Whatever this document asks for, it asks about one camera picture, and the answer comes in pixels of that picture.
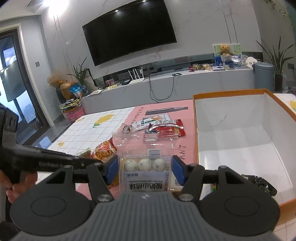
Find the person left hand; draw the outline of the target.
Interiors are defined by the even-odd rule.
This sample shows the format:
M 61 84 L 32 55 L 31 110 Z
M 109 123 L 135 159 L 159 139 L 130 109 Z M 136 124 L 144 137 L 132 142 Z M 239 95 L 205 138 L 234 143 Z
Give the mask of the person left hand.
M 23 193 L 25 193 L 31 187 L 36 185 L 37 179 L 38 179 L 37 172 L 27 173 L 23 182 L 13 184 L 11 183 L 8 176 L 1 170 L 1 178 L 0 178 L 1 187 L 6 189 L 6 196 L 8 197 L 8 200 L 10 203 L 13 203 Z

